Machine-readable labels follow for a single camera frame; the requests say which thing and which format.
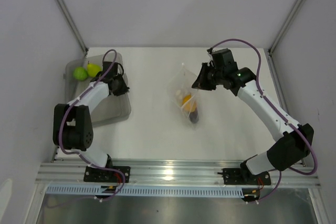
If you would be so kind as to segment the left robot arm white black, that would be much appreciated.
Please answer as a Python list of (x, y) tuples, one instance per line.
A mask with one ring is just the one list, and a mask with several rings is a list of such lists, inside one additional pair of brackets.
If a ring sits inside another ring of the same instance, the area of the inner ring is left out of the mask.
[(92, 167), (95, 175), (108, 182), (114, 176), (111, 157), (92, 145), (93, 126), (91, 114), (110, 96), (124, 95), (129, 91), (124, 78), (124, 68), (118, 62), (104, 61), (103, 70), (90, 81), (87, 88), (68, 103), (54, 108), (53, 143), (66, 155), (77, 155)]

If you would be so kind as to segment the clear zip top bag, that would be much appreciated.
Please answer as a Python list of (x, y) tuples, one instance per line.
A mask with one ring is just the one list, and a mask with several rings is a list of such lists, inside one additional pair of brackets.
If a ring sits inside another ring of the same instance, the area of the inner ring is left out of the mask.
[(197, 128), (199, 125), (199, 93), (192, 88), (197, 76), (182, 63), (166, 86), (169, 99), (178, 110), (183, 124)]

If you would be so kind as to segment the orange toy lemon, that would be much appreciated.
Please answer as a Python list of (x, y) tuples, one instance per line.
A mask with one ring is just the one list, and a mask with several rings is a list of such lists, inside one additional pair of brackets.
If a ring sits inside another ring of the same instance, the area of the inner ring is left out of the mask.
[(191, 94), (186, 95), (182, 101), (182, 109), (186, 112), (194, 111), (197, 108), (195, 99)]

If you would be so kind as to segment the purple toy eggplant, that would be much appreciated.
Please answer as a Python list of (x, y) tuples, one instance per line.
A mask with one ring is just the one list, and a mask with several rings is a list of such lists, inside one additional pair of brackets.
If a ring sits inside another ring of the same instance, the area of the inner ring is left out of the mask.
[(196, 124), (199, 121), (198, 109), (191, 111), (188, 115), (188, 118), (191, 123)]

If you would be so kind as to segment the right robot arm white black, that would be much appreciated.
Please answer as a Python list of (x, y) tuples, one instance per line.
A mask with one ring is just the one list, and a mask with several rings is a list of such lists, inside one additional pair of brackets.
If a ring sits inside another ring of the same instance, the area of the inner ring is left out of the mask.
[(302, 125), (274, 104), (261, 88), (258, 77), (249, 68), (239, 68), (228, 48), (208, 49), (210, 61), (202, 63), (193, 89), (215, 90), (223, 86), (245, 102), (264, 123), (274, 145), (240, 164), (240, 179), (251, 184), (264, 172), (291, 168), (312, 153), (314, 130), (310, 124)]

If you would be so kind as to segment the green toy fruit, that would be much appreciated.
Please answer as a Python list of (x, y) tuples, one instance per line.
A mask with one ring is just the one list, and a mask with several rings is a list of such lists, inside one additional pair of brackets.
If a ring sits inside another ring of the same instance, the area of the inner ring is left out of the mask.
[(72, 75), (78, 81), (85, 81), (88, 78), (88, 73), (84, 67), (76, 67)]

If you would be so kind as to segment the yellow-green toy pear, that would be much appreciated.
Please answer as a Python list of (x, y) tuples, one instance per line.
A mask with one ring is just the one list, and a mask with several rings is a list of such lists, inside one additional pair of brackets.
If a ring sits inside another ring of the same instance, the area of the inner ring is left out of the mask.
[(96, 76), (99, 76), (101, 71), (102, 71), (101, 66), (88, 61), (88, 63), (87, 63), (87, 73), (88, 73), (89, 77), (94, 78)]

